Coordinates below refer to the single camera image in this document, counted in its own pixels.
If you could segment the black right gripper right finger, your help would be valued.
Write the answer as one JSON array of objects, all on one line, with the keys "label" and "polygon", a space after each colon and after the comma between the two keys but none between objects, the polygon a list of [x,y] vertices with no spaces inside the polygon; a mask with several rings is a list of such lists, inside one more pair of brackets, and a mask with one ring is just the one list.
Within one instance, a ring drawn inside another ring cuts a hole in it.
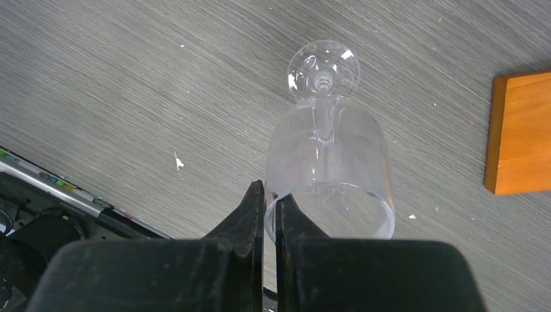
[{"label": "black right gripper right finger", "polygon": [[336,239],[275,205],[280,311],[485,311],[467,260],[432,240]]}]

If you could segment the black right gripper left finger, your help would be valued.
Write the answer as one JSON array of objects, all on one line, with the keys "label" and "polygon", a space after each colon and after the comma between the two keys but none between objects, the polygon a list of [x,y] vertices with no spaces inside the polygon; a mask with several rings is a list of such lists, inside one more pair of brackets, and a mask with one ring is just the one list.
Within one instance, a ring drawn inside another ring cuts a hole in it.
[{"label": "black right gripper left finger", "polygon": [[264,186],[201,239],[73,242],[28,311],[261,311]]}]

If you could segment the clear wine glass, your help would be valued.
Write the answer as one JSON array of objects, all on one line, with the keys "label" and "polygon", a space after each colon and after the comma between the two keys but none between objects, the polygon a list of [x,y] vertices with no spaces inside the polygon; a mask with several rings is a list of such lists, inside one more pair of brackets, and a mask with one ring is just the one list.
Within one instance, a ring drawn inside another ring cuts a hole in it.
[{"label": "clear wine glass", "polygon": [[276,203],[288,195],[330,237],[393,236],[390,155],[380,125],[352,99],[359,81],[360,63],[340,42],[311,42],[291,58],[287,84],[295,103],[275,127],[265,167],[271,239]]}]

